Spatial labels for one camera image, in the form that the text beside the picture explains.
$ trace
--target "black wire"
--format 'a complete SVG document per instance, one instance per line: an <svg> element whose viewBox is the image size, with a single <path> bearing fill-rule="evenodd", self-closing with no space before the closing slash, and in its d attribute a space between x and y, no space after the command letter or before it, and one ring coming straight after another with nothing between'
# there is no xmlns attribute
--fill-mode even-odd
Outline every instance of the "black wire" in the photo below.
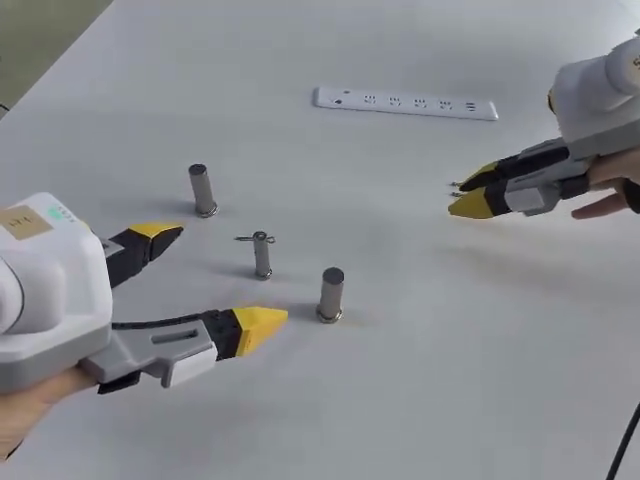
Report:
<svg viewBox="0 0 640 480"><path fill-rule="evenodd" d="M638 426L638 421L640 421L640 403L636 407L636 411L633 412L633 417L631 417L629 425L627 425L627 429L622 436L622 440L620 440L618 451L616 452L616 456L613 458L613 462L611 463L611 467L609 468L609 473L607 474L606 480L613 480L614 478L616 478L618 468L620 468L620 464L622 463L622 457L624 457L624 453L627 451L627 447L629 446L629 442L631 441L633 432Z"/></svg>

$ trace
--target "metal cylinder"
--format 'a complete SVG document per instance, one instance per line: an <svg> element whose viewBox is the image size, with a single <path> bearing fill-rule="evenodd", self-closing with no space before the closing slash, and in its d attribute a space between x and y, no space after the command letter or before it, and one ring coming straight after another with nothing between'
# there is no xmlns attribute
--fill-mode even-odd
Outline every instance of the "metal cylinder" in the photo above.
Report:
<svg viewBox="0 0 640 480"><path fill-rule="evenodd" d="M269 237L265 232L255 232L252 238L253 253L256 256L256 277L266 280L273 273L269 262Z"/></svg>
<svg viewBox="0 0 640 480"><path fill-rule="evenodd" d="M191 165L189 177L193 196L196 199L196 213L202 218L208 218L218 213L218 204L213 199L207 167L201 163Z"/></svg>
<svg viewBox="0 0 640 480"><path fill-rule="evenodd" d="M335 323L342 318L342 287L344 272L337 267L327 268L322 273L320 303L316 308L322 323Z"/></svg>

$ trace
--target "metal pin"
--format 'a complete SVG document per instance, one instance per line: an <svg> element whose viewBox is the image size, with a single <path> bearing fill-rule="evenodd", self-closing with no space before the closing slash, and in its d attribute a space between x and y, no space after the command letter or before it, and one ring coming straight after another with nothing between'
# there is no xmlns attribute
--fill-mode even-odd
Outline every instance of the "metal pin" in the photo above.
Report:
<svg viewBox="0 0 640 480"><path fill-rule="evenodd" d="M316 315L322 323L335 323L342 318L343 285L344 272L339 268L327 268L322 273L320 303L316 308Z"/></svg>
<svg viewBox="0 0 640 480"><path fill-rule="evenodd" d="M269 262L269 245L276 243L275 237L265 232L255 232L251 237L236 237L241 242L253 242L253 253L256 257L256 277L267 280L271 277L271 263Z"/></svg>
<svg viewBox="0 0 640 480"><path fill-rule="evenodd" d="M218 204L213 199L207 167L201 163L191 165L189 177L191 178L193 196L196 199L196 213L202 218L208 218L218 213Z"/></svg>

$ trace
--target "hand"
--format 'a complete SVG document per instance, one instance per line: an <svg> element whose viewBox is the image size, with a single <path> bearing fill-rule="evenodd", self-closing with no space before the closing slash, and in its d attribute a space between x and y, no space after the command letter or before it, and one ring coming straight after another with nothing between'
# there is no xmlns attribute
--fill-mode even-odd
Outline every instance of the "hand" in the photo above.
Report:
<svg viewBox="0 0 640 480"><path fill-rule="evenodd" d="M623 187L625 180L640 184L640 148L596 160L587 175L592 190L613 189L615 193L574 210L571 212L573 218L602 217L629 208Z"/></svg>
<svg viewBox="0 0 640 480"><path fill-rule="evenodd" d="M95 384L82 370L71 368L27 390L0 395L0 462L13 453L51 407Z"/></svg>

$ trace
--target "electrical socket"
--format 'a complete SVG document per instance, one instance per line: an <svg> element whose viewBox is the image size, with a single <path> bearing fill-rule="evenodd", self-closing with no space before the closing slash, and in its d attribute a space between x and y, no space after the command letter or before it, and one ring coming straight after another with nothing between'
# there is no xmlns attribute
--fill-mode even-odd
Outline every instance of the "electrical socket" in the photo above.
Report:
<svg viewBox="0 0 640 480"><path fill-rule="evenodd" d="M343 110L498 120L493 102L469 98L319 87L314 91L313 103L317 107Z"/></svg>

